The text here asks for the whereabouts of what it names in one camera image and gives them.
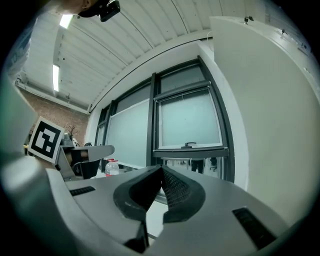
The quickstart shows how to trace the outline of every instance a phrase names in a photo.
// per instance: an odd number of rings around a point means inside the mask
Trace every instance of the white wall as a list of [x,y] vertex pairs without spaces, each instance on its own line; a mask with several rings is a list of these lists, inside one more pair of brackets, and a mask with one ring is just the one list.
[[214,59],[243,119],[247,191],[291,225],[306,215],[320,179],[317,79],[304,68],[316,65],[273,28],[254,26],[211,18]]
[[212,39],[198,41],[199,55],[211,72],[221,93],[232,131],[234,144],[235,173],[234,183],[247,190],[249,173],[248,143],[243,118],[234,93],[224,74],[215,63],[214,45]]
[[94,111],[92,111],[92,113],[89,117],[88,125],[86,127],[84,143],[91,142],[92,146],[95,145],[97,127],[98,127],[98,122],[99,122],[101,110],[102,110],[102,108],[96,107],[94,109]]

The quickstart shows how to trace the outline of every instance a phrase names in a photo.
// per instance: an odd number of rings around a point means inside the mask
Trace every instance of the ceiling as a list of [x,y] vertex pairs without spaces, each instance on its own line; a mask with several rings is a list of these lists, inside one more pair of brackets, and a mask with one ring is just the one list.
[[[119,1],[121,13],[107,22],[75,15],[68,29],[59,26],[61,15],[42,14],[32,33],[21,87],[87,113],[108,92],[108,85],[142,59],[206,38],[210,16],[253,16],[295,30],[262,0]],[[53,63],[60,66],[58,93],[53,91]]]

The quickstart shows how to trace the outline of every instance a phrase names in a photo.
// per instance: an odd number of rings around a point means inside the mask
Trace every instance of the gray surface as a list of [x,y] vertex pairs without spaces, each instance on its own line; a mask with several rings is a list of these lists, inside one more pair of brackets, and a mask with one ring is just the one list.
[[[113,194],[120,184],[150,169],[65,183],[57,170],[45,171],[35,158],[26,156],[7,164],[1,177],[22,221],[44,243],[63,252],[76,246],[80,255],[134,255],[123,243],[136,236],[140,223],[123,217]],[[232,214],[241,207],[247,207],[275,236],[287,230],[276,213],[234,184],[191,171],[177,172],[203,186],[205,202],[189,220],[165,224],[144,255],[254,253],[257,249]],[[96,190],[74,197],[69,191],[87,186]]]
[[103,231],[121,243],[135,238],[140,222],[125,218],[114,202],[114,191],[123,182],[146,172],[148,168],[106,178],[66,182],[69,190],[92,186],[96,190],[73,197],[83,212]]
[[[86,210],[83,209],[83,206],[77,204],[75,201],[76,196],[72,197],[59,172],[52,170],[47,170],[46,172],[50,180],[52,194],[55,199],[56,206],[64,220],[65,225],[74,235],[78,247],[81,247],[81,250],[79,251],[80,255],[136,254],[136,252],[121,244],[123,237],[122,239],[117,239],[114,234],[110,235],[105,229],[98,225],[97,222],[93,221],[94,215],[88,215]],[[86,183],[90,181],[95,181],[95,179],[70,181],[68,183],[71,184],[70,187],[72,187],[72,189],[75,189],[77,187],[82,187],[83,185],[86,187]],[[96,212],[103,211],[104,207],[95,205],[94,210]],[[115,225],[114,221],[108,221],[108,215],[110,216],[111,214],[112,213],[109,209],[105,210],[103,222],[106,223],[106,225],[112,223]],[[130,233],[128,227],[122,231],[123,233],[127,231]]]
[[[115,188],[148,168],[108,178],[67,182],[69,189],[93,186],[96,191],[75,196],[83,212],[99,227],[124,242],[134,235],[136,222],[122,216],[114,204]],[[234,184],[194,172],[178,171],[199,182],[206,192],[202,208],[188,221],[165,224],[145,255],[247,255],[257,251],[232,213],[247,207],[276,237],[288,227],[270,208]]]
[[115,152],[115,148],[112,145],[103,146],[77,146],[72,150],[87,150],[89,162],[94,162],[112,155]]
[[169,223],[148,253],[157,255],[247,255],[257,251],[232,210],[247,207],[276,237],[288,227],[270,208],[236,185],[195,172],[177,171],[199,182],[206,193],[189,220]]

